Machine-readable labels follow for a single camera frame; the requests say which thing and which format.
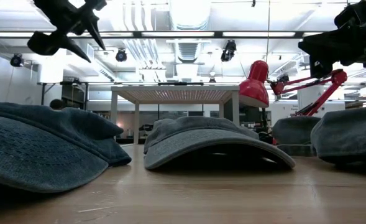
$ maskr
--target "spotlight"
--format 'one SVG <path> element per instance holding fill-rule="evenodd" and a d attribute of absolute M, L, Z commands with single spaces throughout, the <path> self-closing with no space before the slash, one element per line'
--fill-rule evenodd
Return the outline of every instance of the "spotlight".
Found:
<path fill-rule="evenodd" d="M 125 53 L 125 49 L 119 49 L 118 50 L 118 53 L 116 54 L 115 59 L 118 62 L 124 62 L 124 61 L 126 61 L 127 60 L 127 55 Z"/>
<path fill-rule="evenodd" d="M 14 54 L 10 60 L 10 64 L 13 67 L 21 68 L 24 66 L 24 59 L 22 59 L 22 54 Z"/>
<path fill-rule="evenodd" d="M 222 50 L 221 61 L 229 62 L 235 55 L 237 45 L 234 40 L 228 40 L 226 47 Z"/>

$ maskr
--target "ceiling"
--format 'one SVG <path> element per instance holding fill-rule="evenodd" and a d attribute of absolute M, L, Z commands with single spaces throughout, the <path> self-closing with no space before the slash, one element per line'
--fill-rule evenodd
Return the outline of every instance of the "ceiling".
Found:
<path fill-rule="evenodd" d="M 74 5 L 83 4 L 83 0 L 70 0 Z M 170 2 L 168 0 L 125 0 L 107 1 L 108 5 L 96 15 L 100 18 L 100 31 L 120 30 L 121 21 L 119 17 L 122 2 L 122 12 L 126 14 L 126 8 L 132 7 L 134 12 L 138 2 L 140 7 L 150 7 L 150 21 L 154 30 L 171 30 Z M 185 7 L 179 9 L 180 13 L 193 20 L 195 15 L 201 14 L 202 5 L 198 0 L 185 0 Z M 256 0 L 255 7 L 252 1 L 243 0 L 211 0 L 207 30 L 285 30 L 285 31 L 325 31 L 333 30 L 334 18 L 340 13 L 347 1 L 340 0 Z M 133 28 L 140 30 L 137 24 Z M 41 14 L 33 5 L 32 1 L 26 0 L 0 0 L 0 31 L 34 31 L 54 30 L 47 18 Z M 189 66 L 179 67 L 180 61 L 176 58 L 175 44 L 168 43 L 170 40 L 155 39 L 156 50 L 159 61 L 163 65 L 160 72 L 166 80 L 181 80 L 182 70 L 189 70 Z M 230 62 L 221 62 L 220 56 L 227 39 L 209 39 L 200 45 L 198 58 L 195 61 L 197 66 L 192 74 L 192 81 L 208 82 L 210 73 L 214 72 L 218 83 L 239 83 L 247 76 L 251 64 L 256 60 L 266 60 L 270 69 L 270 78 L 287 73 L 291 80 L 309 76 L 309 70 L 298 66 L 305 59 L 304 52 L 298 47 L 298 39 L 237 39 L 237 53 Z M 88 44 L 96 51 L 94 57 L 99 61 L 100 66 L 112 72 L 117 80 L 122 82 L 143 81 L 143 71 L 139 68 L 140 61 L 132 56 L 127 48 L 126 41 L 121 39 L 104 39 L 107 51 L 99 50 L 93 40 L 80 39 L 78 44 L 83 48 Z M 23 53 L 24 58 L 34 63 L 42 63 L 44 57 L 33 54 L 27 47 L 27 39 L 0 39 L 0 54 L 10 57 L 13 53 Z M 117 62 L 116 52 L 119 48 L 127 48 L 127 60 Z M 150 57 L 149 49 L 144 46 L 144 51 Z M 65 60 L 65 75 L 76 76 L 90 82 L 105 82 L 99 72 L 98 65 L 87 63 L 74 55 Z M 347 83 L 366 82 L 366 69 L 361 65 L 354 64 L 344 68 L 349 79 Z M 153 82 L 151 78 L 144 78 L 145 82 Z M 357 94 L 364 86 L 344 86 L 342 89 L 346 94 Z"/>

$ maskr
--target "denim cap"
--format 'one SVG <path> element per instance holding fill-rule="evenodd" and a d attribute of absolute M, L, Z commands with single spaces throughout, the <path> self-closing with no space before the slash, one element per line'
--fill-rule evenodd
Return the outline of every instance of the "denim cap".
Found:
<path fill-rule="evenodd" d="M 123 130 L 87 111 L 0 103 L 0 184 L 31 192 L 74 189 L 131 158 Z"/>
<path fill-rule="evenodd" d="M 279 119 L 272 128 L 277 147 L 290 156 L 316 156 L 311 145 L 311 131 L 321 118 L 295 116 Z"/>
<path fill-rule="evenodd" d="M 311 132 L 311 143 L 326 162 L 366 162 L 366 108 L 326 113 Z"/>
<path fill-rule="evenodd" d="M 268 155 L 268 159 L 286 164 L 289 168 L 295 166 L 289 155 L 260 141 L 256 132 L 236 126 L 228 119 L 204 116 L 154 122 L 144 145 L 144 166 L 148 170 L 156 169 L 188 152 L 220 144 L 243 144 L 248 146 L 247 150 L 255 147 Z"/>

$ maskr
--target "cap brim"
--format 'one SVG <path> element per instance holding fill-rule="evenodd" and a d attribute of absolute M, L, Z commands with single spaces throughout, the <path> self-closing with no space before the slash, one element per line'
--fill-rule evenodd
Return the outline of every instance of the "cap brim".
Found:
<path fill-rule="evenodd" d="M 42 129 L 0 117 L 0 184 L 51 193 L 87 184 L 108 163 Z"/>
<path fill-rule="evenodd" d="M 294 160 L 277 147 L 243 134 L 220 129 L 197 129 L 176 134 L 149 147 L 144 159 L 146 169 L 156 169 L 188 152 L 219 144 L 244 144 L 262 149 L 268 159 L 288 167 L 295 166 Z"/>

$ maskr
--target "fluorescent light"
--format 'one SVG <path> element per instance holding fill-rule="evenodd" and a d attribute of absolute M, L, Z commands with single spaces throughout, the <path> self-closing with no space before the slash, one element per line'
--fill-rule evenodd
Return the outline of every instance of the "fluorescent light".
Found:
<path fill-rule="evenodd" d="M 185 39 L 185 40 L 166 40 L 166 43 L 168 44 L 210 44 L 212 41 L 211 40 L 190 40 L 190 39 Z"/>
<path fill-rule="evenodd" d="M 143 32 L 143 37 L 212 37 L 214 32 L 202 31 L 172 31 L 172 32 Z"/>
<path fill-rule="evenodd" d="M 317 35 L 317 34 L 322 34 L 322 33 L 321 32 L 305 32 L 303 34 L 303 37 L 308 37 L 308 36 Z"/>
<path fill-rule="evenodd" d="M 293 37 L 295 32 L 223 32 L 223 37 Z"/>
<path fill-rule="evenodd" d="M 0 37 L 26 38 L 31 37 L 33 34 L 33 32 L 0 32 Z M 44 32 L 44 34 L 50 35 L 51 32 Z M 100 32 L 100 35 L 101 37 L 133 37 L 132 32 Z M 84 32 L 81 36 L 70 33 L 67 36 L 75 38 L 87 38 L 90 37 L 90 33 Z"/>

